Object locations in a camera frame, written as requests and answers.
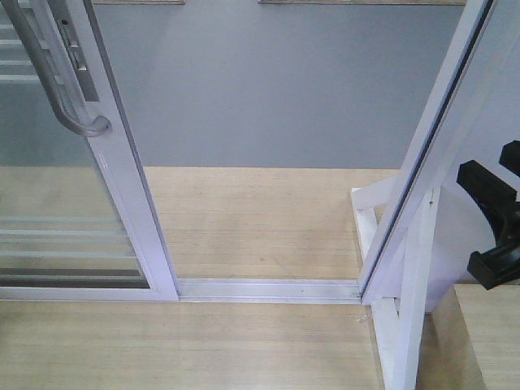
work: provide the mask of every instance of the sliding glass door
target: sliding glass door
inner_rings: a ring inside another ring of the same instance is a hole
[[[177,300],[90,2],[2,4],[0,299]]]

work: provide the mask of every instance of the door handle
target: door handle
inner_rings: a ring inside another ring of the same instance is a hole
[[[0,2],[27,50],[56,119],[63,126],[83,137],[98,137],[105,133],[111,126],[110,120],[105,116],[98,115],[91,123],[81,123],[75,114],[69,112],[59,92],[58,82],[47,61],[45,51],[20,9],[18,0],[0,0]]]

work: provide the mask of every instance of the white stand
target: white stand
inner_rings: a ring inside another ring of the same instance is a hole
[[[378,228],[374,208],[385,204],[393,178],[351,191],[354,218],[363,259]],[[440,190],[427,192],[408,226],[401,250],[392,259],[388,277],[401,280],[399,296],[384,296],[371,303],[379,359],[387,390],[413,390],[417,378],[419,348],[431,263],[431,247]],[[399,267],[404,257],[404,266]],[[399,310],[396,298],[401,299]]]

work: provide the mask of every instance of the glass panel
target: glass panel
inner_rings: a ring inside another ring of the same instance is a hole
[[[2,8],[0,43],[0,285],[148,288],[88,142],[54,117]]]

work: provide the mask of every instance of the black plastic part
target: black plastic part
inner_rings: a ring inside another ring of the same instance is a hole
[[[499,163],[520,176],[520,141],[513,141],[502,148]]]
[[[500,164],[520,176],[520,142],[506,145]],[[496,247],[470,255],[468,271],[487,290],[520,278],[520,203],[517,191],[472,160],[459,167],[457,183],[486,217]]]
[[[462,164],[458,170],[457,183],[471,198],[489,222],[495,241],[501,238],[505,217],[501,205],[515,202],[517,192],[504,181],[493,175],[475,160]]]

